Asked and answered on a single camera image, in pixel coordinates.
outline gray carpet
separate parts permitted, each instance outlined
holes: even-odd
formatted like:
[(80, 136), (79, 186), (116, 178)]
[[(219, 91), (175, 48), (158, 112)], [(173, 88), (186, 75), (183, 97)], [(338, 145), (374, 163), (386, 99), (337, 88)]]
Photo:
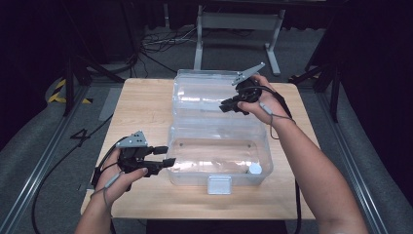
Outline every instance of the gray carpet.
[[(154, 33), (167, 31), (158, 28)], [(269, 65), (260, 73), (272, 82), (286, 82), (291, 75), (302, 74), (312, 52), (314, 51), (322, 30), (283, 30), (275, 48), (276, 57), (282, 75), (272, 75)], [(228, 32), (211, 32), (204, 40), (204, 56), (202, 69), (210, 70), (244, 70), (260, 61), (268, 63), (263, 45), (269, 34), (252, 32), (241, 37)], [(173, 70), (191, 69), (195, 56), (195, 43), (188, 41), (177, 45), (166, 52), (148, 54), (153, 59), (167, 65)], [(173, 79), (175, 73), (161, 67), (143, 55), (139, 56), (135, 66), (136, 77)], [(119, 75), (128, 78), (130, 71)], [(343, 175), (349, 179), (349, 172), (343, 163), (343, 155), (339, 143), (328, 123), (328, 116), (322, 110), (319, 95), (311, 89), (311, 81), (300, 84), (300, 94), (309, 113), (321, 149), (331, 158)], [(51, 84), (45, 94), (48, 98), (56, 84)], [(92, 98), (91, 104), (80, 104), (73, 119), (67, 126), (62, 140), (56, 148), (51, 162), (55, 164), (79, 139), (70, 137), (85, 129), (88, 134), (96, 129), (110, 116), (119, 96), (121, 84), (114, 84), (104, 77), (94, 77), (86, 98)], [(329, 97), (329, 91), (322, 96)], [(5, 220), (9, 210), (18, 198), (25, 181), (30, 177), (37, 162), (55, 133), (61, 121), (64, 104), (53, 102), (25, 125), (20, 132), (0, 152), (0, 209), (1, 220)], [(357, 117), (351, 109), (344, 90), (341, 90), (338, 105), (339, 128), (352, 151), (358, 168), (371, 192), (376, 208), (386, 225), (388, 233), (413, 233), (413, 212), (404, 196), (394, 184), (392, 178), (382, 165), (377, 153), (366, 137)], [(104, 141), (108, 124), (84, 142), (58, 166), (46, 180), (41, 189), (36, 207), (36, 220), (42, 233), (72, 233), (80, 217), (80, 208), (87, 186), (94, 169), (94, 164)], [(14, 233), (34, 233), (30, 220), (31, 203), (22, 211), (21, 219), (16, 222)], [(145, 233), (145, 220), (114, 220), (118, 233)], [(295, 221), (287, 223), (289, 233), (293, 233)], [(304, 220), (301, 233), (318, 233), (314, 221)]]

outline wooden table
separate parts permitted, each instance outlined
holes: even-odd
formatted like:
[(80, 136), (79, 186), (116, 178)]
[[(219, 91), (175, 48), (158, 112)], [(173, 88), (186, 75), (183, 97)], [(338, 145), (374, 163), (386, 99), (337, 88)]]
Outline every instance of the wooden table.
[[(291, 84), (272, 84), (284, 96), (297, 125), (317, 142), (297, 88)], [(150, 146), (167, 145), (172, 121), (173, 80), (129, 79), (125, 82), (98, 164), (114, 142), (142, 130)], [(208, 195), (205, 186), (177, 186), (163, 169), (159, 175), (142, 178), (131, 191), (115, 202), (114, 217), (173, 219), (295, 219), (294, 176), (278, 140), (268, 139), (274, 170), (259, 186), (234, 186), (231, 195)], [(162, 161), (164, 155), (147, 160)], [(92, 191), (88, 191), (81, 212)], [(302, 217), (314, 219), (301, 197)]]

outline dark background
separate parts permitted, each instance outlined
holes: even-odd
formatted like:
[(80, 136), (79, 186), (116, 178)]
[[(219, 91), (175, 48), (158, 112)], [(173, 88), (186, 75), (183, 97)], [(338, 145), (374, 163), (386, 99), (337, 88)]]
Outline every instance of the dark background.
[[(119, 1), (64, 3), (0, 3), (0, 149), (46, 107), (44, 95), (64, 70), (67, 44), (73, 43), (76, 53), (98, 63), (123, 61), (132, 53)], [(144, 25), (165, 26), (162, 4), (124, 3), (134, 35), (139, 35)], [(341, 75), (349, 101), (387, 170), (412, 204), (413, 19), (407, 1), (350, 1), (346, 6), (348, 10), (337, 14), (332, 9), (291, 9), (283, 26), (328, 27), (311, 65), (344, 55)], [(195, 22), (196, 6), (169, 8), (173, 9), (171, 28)]]

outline black curtain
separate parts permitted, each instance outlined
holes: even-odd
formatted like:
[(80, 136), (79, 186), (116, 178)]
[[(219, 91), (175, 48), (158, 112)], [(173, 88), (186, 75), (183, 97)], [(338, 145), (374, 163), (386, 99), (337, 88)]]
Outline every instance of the black curtain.
[(0, 150), (46, 107), (45, 92), (61, 75), (61, 43), (39, 16), (39, 1), (0, 6)]
[(413, 15), (407, 1), (351, 1), (311, 65), (340, 55), (349, 101), (386, 169), (413, 204)]
[(143, 25), (148, 25), (149, 29), (154, 29), (158, 26), (166, 26), (164, 4), (140, 3), (138, 6), (139, 15)]

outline metal rail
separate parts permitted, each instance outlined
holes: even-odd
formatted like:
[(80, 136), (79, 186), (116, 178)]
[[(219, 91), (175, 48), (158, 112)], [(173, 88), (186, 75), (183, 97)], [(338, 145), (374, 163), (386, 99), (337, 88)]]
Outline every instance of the metal rail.
[(8, 215), (3, 221), (0, 227), (0, 234), (3, 233), (13, 233), (16, 226), (19, 224), (19, 221), (24, 214), (27, 206), (30, 203), (33, 195), (35, 194), (40, 181), (43, 179), (44, 175), (47, 172), (49, 165), (55, 157), (55, 153), (58, 145), (60, 144), (61, 138), (67, 129), (70, 121), (72, 120), (77, 108), (82, 103), (82, 100), (85, 98), (86, 93), (89, 87), (80, 86), (78, 88), (75, 105), (73, 109), (68, 113), (66, 117), (62, 117), (60, 123), (58, 124), (55, 133), (53, 134), (51, 140), (49, 141), (48, 146), (40, 157), (39, 162), (31, 173), (30, 177), (27, 179), (23, 189), (21, 190), (18, 198), (10, 209)]
[(376, 205), (374, 204), (373, 198), (370, 194), (370, 190), (368, 189), (367, 185), (364, 182), (364, 179), (361, 176), (361, 173), (357, 167), (357, 163), (353, 157), (349, 145), (346, 143), (340, 126), (337, 123), (335, 123), (331, 118), (327, 97), (324, 93), (317, 93), (317, 98), (326, 118), (328, 119), (328, 123), (340, 145), (340, 150), (343, 154), (344, 165), (346, 167), (347, 172), (349, 173), (350, 181), (353, 184), (358, 200), (364, 210), (364, 214), (367, 218), (371, 231), (377, 234), (389, 233), (386, 228), (386, 225), (383, 222), (383, 219), (380, 217)]

